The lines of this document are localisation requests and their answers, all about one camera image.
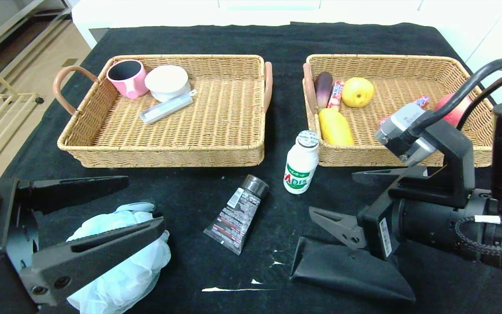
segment sticker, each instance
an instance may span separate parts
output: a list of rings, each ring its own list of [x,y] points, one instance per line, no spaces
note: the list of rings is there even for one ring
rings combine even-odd
[[[501,217],[500,216],[492,216],[492,215],[475,215],[474,222],[488,222],[488,223],[494,223],[496,225],[500,225],[501,224]]]
[[[227,201],[227,205],[230,206],[231,208],[235,208],[235,205],[237,205],[237,202],[239,201],[239,198],[243,194],[243,189],[239,188],[235,191],[234,195],[231,196],[230,200]]]
[[[340,107],[340,99],[342,98],[342,90],[343,90],[344,84],[339,81],[335,80],[334,85],[332,86],[332,94],[330,96],[329,104],[326,106],[327,108],[333,108],[335,107],[338,109]]]
[[[387,219],[383,218],[379,222],[379,229],[381,231],[381,237],[383,238],[383,246],[385,248],[385,257],[388,257],[392,253],[392,245],[390,244],[389,228],[387,226]]]

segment red apple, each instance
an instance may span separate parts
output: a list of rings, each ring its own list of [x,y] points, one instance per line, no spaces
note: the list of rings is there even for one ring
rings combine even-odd
[[[435,111],[440,109],[449,99],[451,99],[452,94],[447,94],[444,95],[443,98],[441,98],[437,104],[435,105]],[[468,108],[468,106],[472,103],[472,100],[468,98],[468,96],[464,97],[464,99],[454,108],[448,115],[444,116],[443,119],[445,119],[448,123],[452,124],[452,126],[457,126],[458,123],[460,122],[460,118],[464,114],[464,111]]]

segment white bottle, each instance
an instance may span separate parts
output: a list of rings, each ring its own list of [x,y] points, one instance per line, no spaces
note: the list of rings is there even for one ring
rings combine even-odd
[[[319,163],[319,137],[313,131],[301,131],[288,152],[284,187],[292,194],[301,194],[311,184]]]

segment table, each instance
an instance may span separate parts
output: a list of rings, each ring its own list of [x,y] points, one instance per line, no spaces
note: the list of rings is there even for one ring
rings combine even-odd
[[[356,167],[317,168],[310,190],[303,195],[291,195],[282,185],[285,155],[298,132],[307,129],[301,65],[313,53],[444,55],[459,59],[436,29],[414,24],[110,30],[82,63],[92,73],[99,73],[106,60],[122,54],[258,54],[271,61],[274,92],[267,113],[265,160],[257,167],[240,168],[86,169],[56,147],[70,116],[54,102],[3,176],[38,180],[125,174],[131,177],[131,186],[40,218],[41,247],[64,241],[92,216],[125,203],[149,201],[166,219],[172,259],[162,270],[156,288],[128,313],[501,313],[502,271],[416,243],[403,244],[398,252],[401,270],[417,295],[413,306],[396,308],[289,282],[300,236],[336,242],[309,219],[309,205],[351,214],[381,192],[354,183],[350,174],[358,171]],[[88,79],[74,74],[63,95],[78,104],[89,87]],[[241,256],[236,256],[204,235],[203,229],[247,174],[269,183],[271,194],[255,215]],[[478,169],[476,174],[476,186],[489,188],[489,169]],[[257,288],[252,280],[270,290],[202,291],[212,287]],[[65,302],[42,312],[76,311]]]

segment black cable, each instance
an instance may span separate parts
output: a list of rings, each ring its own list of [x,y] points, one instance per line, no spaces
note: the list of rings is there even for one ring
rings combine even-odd
[[[494,73],[497,70],[502,69],[502,59],[498,59],[492,61],[486,65],[484,65],[481,69],[479,69],[474,75],[472,75],[460,88],[458,91],[452,95],[451,99],[444,104],[439,110],[429,115],[427,118],[423,120],[416,120],[406,131],[402,133],[400,137],[408,142],[413,142],[412,139],[418,139],[423,133],[423,131],[430,125],[436,123],[444,116],[448,115],[458,104],[476,87],[484,78]]]
[[[480,95],[478,95],[472,103],[466,108],[466,111],[462,114],[462,117],[458,121],[458,125],[456,126],[456,129],[458,131],[462,131],[462,127],[464,126],[464,123],[466,123],[466,120],[468,120],[468,117],[478,107],[480,102],[482,102],[484,99],[486,99],[489,95],[491,95],[492,92],[496,91],[499,87],[502,86],[502,77],[496,81],[493,82],[490,86],[488,86],[486,89],[482,91]]]
[[[462,233],[462,231],[460,231],[460,226],[465,223],[476,223],[476,220],[474,217],[465,217],[459,219],[455,223],[455,233],[456,235],[458,235],[460,241],[466,246],[468,250],[479,252],[486,255],[502,256],[502,246],[481,244],[476,241],[468,239],[468,237],[466,237]]]

